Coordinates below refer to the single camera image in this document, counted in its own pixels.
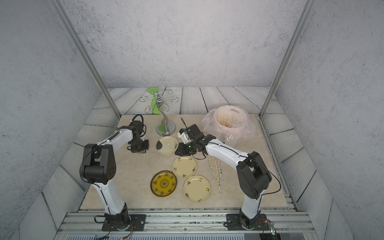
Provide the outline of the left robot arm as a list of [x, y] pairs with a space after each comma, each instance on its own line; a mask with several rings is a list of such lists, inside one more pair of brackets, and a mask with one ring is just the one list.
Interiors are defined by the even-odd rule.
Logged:
[[117, 172], [115, 150], [128, 144], [131, 153], [145, 153], [150, 146], [149, 140], [144, 139], [146, 129], [144, 117], [137, 114], [129, 125], [116, 128], [116, 132], [107, 139], [84, 147], [80, 177], [83, 182], [94, 186], [105, 207], [103, 231], [135, 230], [127, 204], [114, 181]]

